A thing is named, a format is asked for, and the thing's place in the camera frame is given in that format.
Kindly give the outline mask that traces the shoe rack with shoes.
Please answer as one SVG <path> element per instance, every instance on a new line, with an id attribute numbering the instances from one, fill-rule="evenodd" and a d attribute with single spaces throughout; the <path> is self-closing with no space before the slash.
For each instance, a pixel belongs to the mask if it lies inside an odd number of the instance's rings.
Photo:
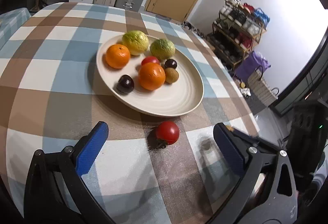
<path id="1" fill-rule="evenodd" d="M 234 71 L 259 45 L 269 22 L 261 8 L 242 0 L 224 0 L 207 39 L 227 69 Z"/>

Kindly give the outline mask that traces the yellow guava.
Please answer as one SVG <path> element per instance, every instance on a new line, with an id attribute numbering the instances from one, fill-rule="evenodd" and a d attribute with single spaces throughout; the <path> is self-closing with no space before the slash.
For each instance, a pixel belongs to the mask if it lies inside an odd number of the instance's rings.
<path id="1" fill-rule="evenodd" d="M 138 56 L 146 52 L 149 47 L 147 35 L 142 31 L 129 31 L 122 36 L 122 43 L 131 55 Z"/>

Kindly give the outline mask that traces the side table checkered cloth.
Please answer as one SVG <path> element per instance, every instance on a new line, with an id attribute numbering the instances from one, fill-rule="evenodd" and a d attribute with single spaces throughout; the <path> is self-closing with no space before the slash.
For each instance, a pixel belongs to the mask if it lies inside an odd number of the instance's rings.
<path id="1" fill-rule="evenodd" d="M 18 8 L 0 15 L 0 47 L 2 48 L 9 38 L 21 27 L 31 14 L 27 8 Z"/>

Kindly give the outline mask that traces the red tomato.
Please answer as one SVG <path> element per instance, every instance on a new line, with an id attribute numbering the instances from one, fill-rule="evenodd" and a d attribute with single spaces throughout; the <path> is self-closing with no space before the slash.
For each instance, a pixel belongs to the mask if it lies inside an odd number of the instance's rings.
<path id="1" fill-rule="evenodd" d="M 148 56 L 148 57 L 144 58 L 143 61 L 141 62 L 141 65 L 145 65 L 147 63 L 155 63 L 155 64 L 160 65 L 159 60 L 154 56 Z"/>
<path id="2" fill-rule="evenodd" d="M 172 121 L 164 121 L 155 128 L 157 147 L 166 148 L 168 145 L 175 144 L 180 137 L 179 127 Z"/>

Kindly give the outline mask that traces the orange mandarin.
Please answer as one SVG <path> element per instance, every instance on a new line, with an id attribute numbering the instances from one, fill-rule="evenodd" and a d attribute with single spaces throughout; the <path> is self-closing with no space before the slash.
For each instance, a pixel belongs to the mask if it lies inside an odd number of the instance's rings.
<path id="1" fill-rule="evenodd" d="M 154 91 L 160 88 L 165 80 L 165 71 L 161 65 L 155 63 L 141 65 L 138 72 L 138 82 L 146 90 Z"/>
<path id="2" fill-rule="evenodd" d="M 122 69 L 130 61 L 130 51 L 122 44 L 114 44 L 106 50 L 105 60 L 114 69 Z"/>

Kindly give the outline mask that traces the brown kiwi fruit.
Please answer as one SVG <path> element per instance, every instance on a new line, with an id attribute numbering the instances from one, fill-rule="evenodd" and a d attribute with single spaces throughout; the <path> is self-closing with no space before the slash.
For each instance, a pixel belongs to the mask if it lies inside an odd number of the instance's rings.
<path id="1" fill-rule="evenodd" d="M 173 83 L 177 82 L 179 79 L 178 71 L 173 68 L 166 68 L 165 75 L 166 75 L 166 82 L 169 84 L 173 84 Z"/>

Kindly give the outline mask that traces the purple bag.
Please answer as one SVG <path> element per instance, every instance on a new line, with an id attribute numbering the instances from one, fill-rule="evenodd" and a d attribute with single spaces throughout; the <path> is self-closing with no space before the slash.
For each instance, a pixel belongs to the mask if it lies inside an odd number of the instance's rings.
<path id="1" fill-rule="evenodd" d="M 271 64 L 260 52 L 252 51 L 236 68 L 235 76 L 246 83 L 249 76 L 259 67 L 261 72 L 265 72 Z"/>

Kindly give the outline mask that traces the green guava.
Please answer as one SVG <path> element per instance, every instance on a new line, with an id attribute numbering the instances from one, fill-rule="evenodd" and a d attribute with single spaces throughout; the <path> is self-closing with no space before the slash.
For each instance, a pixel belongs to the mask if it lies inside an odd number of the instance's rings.
<path id="1" fill-rule="evenodd" d="M 166 60 L 174 56 L 175 45 L 168 39 L 157 39 L 150 45 L 151 54 L 158 60 Z"/>

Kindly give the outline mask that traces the cream round plate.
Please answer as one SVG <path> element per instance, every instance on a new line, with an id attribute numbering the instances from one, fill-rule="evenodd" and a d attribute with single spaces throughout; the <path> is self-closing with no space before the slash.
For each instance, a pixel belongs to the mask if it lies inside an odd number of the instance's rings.
<path id="1" fill-rule="evenodd" d="M 131 56 L 116 69 L 107 63 L 108 49 L 121 44 L 120 35 L 109 38 L 96 54 L 100 78 L 118 100 L 141 113 L 157 117 L 179 117 L 192 112 L 203 100 L 205 88 L 200 72 L 183 52 L 176 50 L 177 68 L 165 71 L 164 64 L 147 63 L 146 51 Z"/>

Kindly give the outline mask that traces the dark plum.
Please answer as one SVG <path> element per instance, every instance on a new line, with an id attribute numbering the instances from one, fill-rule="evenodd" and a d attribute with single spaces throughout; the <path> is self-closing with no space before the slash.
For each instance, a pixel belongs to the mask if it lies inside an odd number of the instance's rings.
<path id="1" fill-rule="evenodd" d="M 120 77 L 117 83 L 117 90 L 123 94 L 130 94 L 134 90 L 134 81 L 129 75 Z"/>
<path id="2" fill-rule="evenodd" d="M 164 66 L 165 66 L 165 68 L 176 69 L 177 68 L 177 61 L 175 61 L 174 59 L 167 59 L 167 61 L 165 61 Z"/>

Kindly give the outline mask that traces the woven basket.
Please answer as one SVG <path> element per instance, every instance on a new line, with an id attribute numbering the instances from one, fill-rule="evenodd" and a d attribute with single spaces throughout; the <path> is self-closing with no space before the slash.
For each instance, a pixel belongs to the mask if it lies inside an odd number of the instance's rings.
<path id="1" fill-rule="evenodd" d="M 269 107 L 278 99 L 279 88 L 270 88 L 263 77 L 263 66 L 259 65 L 248 77 L 247 84 L 259 101 Z"/>

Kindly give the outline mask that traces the black tv cabinet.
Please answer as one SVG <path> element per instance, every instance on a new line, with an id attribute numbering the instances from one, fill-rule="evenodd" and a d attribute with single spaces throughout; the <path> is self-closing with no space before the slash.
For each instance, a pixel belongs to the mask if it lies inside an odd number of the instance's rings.
<path id="1" fill-rule="evenodd" d="M 296 102 L 313 92 L 327 71 L 327 31 L 309 62 L 269 108 L 279 117 L 287 114 Z"/>

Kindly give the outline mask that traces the checkered tablecloth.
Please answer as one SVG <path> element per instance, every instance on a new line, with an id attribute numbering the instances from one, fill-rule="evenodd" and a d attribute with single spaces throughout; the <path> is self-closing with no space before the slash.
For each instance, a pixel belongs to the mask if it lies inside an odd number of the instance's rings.
<path id="1" fill-rule="evenodd" d="M 202 103 L 176 118 L 177 143 L 150 150 L 160 118 L 116 99 L 99 77 L 98 47 L 129 30 L 173 41 L 204 82 Z M 205 223 L 233 188 L 213 142 L 219 122 L 259 127 L 209 44 L 179 25 L 106 6 L 56 3 L 18 17 L 1 41 L 1 176 L 19 211 L 34 152 L 61 151 L 99 121 L 109 140 L 83 180 L 117 223 Z"/>

